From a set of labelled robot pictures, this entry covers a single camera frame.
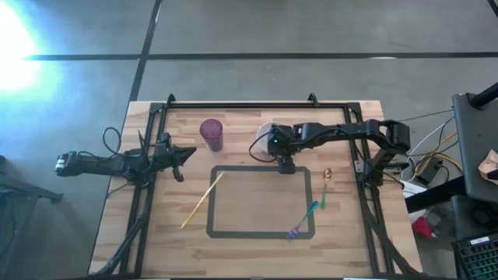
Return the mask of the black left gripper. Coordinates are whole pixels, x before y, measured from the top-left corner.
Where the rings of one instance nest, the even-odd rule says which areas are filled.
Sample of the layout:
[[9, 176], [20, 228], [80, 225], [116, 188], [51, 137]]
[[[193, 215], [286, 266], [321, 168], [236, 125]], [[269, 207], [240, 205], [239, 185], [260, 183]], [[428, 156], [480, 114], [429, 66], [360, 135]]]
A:
[[155, 146], [155, 164], [159, 170], [172, 167], [174, 179], [183, 182], [184, 177], [179, 165], [185, 163], [195, 152], [196, 147], [178, 147], [171, 141], [169, 133], [164, 132], [159, 136]]

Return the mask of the white bowl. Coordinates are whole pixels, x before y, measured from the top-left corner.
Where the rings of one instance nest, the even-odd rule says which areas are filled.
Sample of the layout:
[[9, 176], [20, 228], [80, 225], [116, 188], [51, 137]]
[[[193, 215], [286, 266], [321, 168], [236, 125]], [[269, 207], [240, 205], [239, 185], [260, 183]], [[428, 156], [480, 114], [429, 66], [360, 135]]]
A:
[[258, 140], [252, 149], [253, 153], [260, 159], [270, 160], [272, 157], [268, 154], [268, 132], [272, 128], [272, 125], [281, 125], [279, 122], [269, 121], [264, 123], [256, 134], [256, 139]]

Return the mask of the purple plastic cup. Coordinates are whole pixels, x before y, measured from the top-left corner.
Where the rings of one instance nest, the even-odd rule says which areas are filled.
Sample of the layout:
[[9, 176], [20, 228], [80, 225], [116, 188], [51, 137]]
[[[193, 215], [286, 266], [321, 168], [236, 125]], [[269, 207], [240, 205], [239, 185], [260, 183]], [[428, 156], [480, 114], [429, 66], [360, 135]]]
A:
[[213, 152], [223, 149], [223, 125], [216, 119], [207, 119], [199, 128], [201, 136]]

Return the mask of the gold spoon with green handle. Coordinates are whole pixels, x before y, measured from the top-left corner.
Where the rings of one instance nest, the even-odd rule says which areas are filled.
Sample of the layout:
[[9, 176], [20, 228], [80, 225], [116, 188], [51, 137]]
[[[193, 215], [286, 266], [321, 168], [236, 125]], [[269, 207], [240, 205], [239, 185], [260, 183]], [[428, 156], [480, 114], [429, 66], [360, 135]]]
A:
[[332, 170], [331, 168], [327, 168], [324, 170], [322, 174], [322, 178], [324, 181], [324, 186], [321, 194], [321, 202], [320, 202], [320, 208], [325, 209], [326, 208], [326, 197], [327, 197], [327, 188], [328, 188], [328, 183], [331, 180], [332, 177]]

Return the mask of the yellow straw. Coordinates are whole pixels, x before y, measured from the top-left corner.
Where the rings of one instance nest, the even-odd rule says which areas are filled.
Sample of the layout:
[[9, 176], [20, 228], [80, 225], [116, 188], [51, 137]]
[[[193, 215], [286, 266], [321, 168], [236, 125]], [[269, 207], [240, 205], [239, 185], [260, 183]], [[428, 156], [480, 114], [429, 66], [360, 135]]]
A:
[[193, 218], [193, 216], [195, 215], [195, 213], [198, 211], [198, 209], [200, 208], [200, 206], [202, 205], [203, 201], [209, 196], [209, 194], [211, 193], [211, 191], [214, 190], [215, 186], [219, 183], [219, 181], [221, 180], [221, 178], [223, 177], [224, 175], [224, 172], [222, 172], [212, 183], [211, 185], [209, 186], [208, 190], [204, 193], [204, 195], [202, 196], [202, 198], [199, 200], [198, 204], [194, 207], [194, 209], [191, 211], [191, 213], [189, 214], [189, 216], [184, 220], [184, 222], [180, 225], [179, 229], [183, 229], [189, 222], [190, 220]]

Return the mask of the white power strip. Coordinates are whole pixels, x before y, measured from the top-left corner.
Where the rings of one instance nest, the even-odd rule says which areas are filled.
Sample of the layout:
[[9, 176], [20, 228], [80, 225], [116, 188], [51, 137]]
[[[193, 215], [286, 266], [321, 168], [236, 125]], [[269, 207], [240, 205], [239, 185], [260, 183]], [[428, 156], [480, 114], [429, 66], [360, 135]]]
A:
[[403, 184], [402, 192], [403, 192], [404, 198], [409, 198], [415, 194], [422, 193], [422, 192], [426, 191], [425, 187], [421, 187], [417, 184], [414, 184], [413, 182], [408, 182], [408, 181], [402, 180], [402, 184]]

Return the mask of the black power box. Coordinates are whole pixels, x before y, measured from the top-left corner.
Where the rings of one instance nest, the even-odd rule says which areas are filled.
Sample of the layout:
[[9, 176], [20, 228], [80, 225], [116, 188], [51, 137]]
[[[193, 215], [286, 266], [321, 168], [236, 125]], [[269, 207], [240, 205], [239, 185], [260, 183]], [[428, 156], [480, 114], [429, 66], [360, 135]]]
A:
[[437, 157], [424, 158], [417, 163], [415, 180], [421, 184], [428, 185], [433, 181], [443, 166], [443, 160]]

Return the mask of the black floor beam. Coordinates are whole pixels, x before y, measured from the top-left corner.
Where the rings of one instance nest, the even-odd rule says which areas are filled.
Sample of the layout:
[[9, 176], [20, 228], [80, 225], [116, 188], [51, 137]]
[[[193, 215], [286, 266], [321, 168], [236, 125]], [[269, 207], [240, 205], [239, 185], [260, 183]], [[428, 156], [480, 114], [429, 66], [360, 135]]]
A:
[[432, 187], [425, 191], [413, 194], [405, 199], [408, 213], [417, 212], [426, 208], [450, 201], [453, 196], [466, 196], [465, 178], [463, 176], [454, 178]]

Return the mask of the red object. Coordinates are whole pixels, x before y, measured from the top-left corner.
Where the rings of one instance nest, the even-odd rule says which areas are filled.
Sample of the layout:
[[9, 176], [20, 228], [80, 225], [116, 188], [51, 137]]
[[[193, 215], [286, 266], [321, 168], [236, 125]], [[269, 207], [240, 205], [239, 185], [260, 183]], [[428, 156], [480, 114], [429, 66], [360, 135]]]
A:
[[434, 238], [434, 234], [430, 229], [429, 223], [426, 221], [426, 219], [423, 216], [418, 217], [413, 223], [412, 223], [412, 229], [413, 232], [423, 236], [425, 238]]

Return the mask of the black floor stand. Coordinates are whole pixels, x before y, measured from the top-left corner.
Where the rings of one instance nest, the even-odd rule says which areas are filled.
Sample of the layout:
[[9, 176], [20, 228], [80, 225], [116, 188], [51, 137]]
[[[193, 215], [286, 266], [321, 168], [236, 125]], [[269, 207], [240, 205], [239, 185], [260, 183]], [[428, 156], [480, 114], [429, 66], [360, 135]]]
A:
[[29, 184], [6, 174], [0, 155], [0, 280], [5, 277], [17, 247], [32, 219], [39, 198], [59, 203], [62, 193]]

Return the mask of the grey cabinet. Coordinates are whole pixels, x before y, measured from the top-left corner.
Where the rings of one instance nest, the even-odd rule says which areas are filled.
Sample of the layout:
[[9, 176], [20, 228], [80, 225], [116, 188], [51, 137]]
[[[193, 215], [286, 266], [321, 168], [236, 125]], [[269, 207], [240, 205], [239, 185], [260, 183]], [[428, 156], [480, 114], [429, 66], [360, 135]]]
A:
[[478, 110], [471, 106], [470, 97], [452, 96], [466, 194], [476, 200], [498, 203], [498, 185], [485, 180], [479, 172], [488, 153], [498, 152], [498, 100]]

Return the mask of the dark grey box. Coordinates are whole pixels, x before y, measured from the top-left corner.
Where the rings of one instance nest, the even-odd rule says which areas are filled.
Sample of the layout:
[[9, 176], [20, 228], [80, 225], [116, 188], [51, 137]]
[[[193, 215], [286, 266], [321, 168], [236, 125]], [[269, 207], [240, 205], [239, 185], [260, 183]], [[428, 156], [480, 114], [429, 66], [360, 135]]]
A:
[[455, 195], [451, 198], [458, 240], [498, 232], [498, 204]]

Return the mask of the brown crumpled paper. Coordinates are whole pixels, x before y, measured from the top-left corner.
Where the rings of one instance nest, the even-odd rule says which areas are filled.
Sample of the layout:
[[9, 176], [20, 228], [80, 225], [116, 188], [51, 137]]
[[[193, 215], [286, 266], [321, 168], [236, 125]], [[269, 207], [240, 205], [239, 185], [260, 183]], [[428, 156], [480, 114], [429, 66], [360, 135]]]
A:
[[484, 180], [498, 185], [498, 153], [490, 150], [486, 158], [478, 166], [479, 173]]

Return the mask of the black pole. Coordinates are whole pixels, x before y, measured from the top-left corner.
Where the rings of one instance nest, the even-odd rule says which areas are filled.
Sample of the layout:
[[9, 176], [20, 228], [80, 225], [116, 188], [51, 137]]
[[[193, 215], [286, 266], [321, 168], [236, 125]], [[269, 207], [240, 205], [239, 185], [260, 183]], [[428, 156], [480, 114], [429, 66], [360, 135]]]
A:
[[469, 103], [477, 110], [483, 109], [491, 101], [498, 98], [498, 82], [495, 82], [489, 88], [483, 90], [479, 94], [469, 94]]

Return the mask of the black metal rig frame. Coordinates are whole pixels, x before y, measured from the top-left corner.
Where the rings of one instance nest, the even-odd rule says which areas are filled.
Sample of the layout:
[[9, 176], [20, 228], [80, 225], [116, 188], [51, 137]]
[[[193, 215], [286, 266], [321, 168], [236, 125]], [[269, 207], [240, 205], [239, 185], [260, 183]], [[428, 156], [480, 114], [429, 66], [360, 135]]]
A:
[[[378, 146], [367, 140], [329, 142], [294, 158], [310, 171], [315, 235], [310, 240], [219, 239], [206, 233], [209, 196], [183, 228], [180, 225], [211, 185], [215, 166], [276, 166], [252, 151], [258, 129], [269, 121], [292, 125], [358, 123], [382, 115], [377, 101], [336, 103], [319, 108], [303, 102], [133, 102], [123, 130], [125, 149], [135, 148], [137, 134], [155, 140], [169, 133], [175, 144], [197, 151], [182, 166], [183, 182], [170, 171], [149, 187], [132, 191], [120, 178], [110, 182], [88, 272], [103, 269], [136, 218], [143, 231], [129, 255], [110, 273], [120, 278], [343, 278], [402, 277], [420, 273], [420, 260], [401, 186], [388, 179], [383, 187], [363, 182], [355, 160], [369, 159]], [[223, 125], [223, 149], [213, 152], [199, 132], [207, 119]], [[326, 208], [320, 208], [322, 174], [331, 168]]]

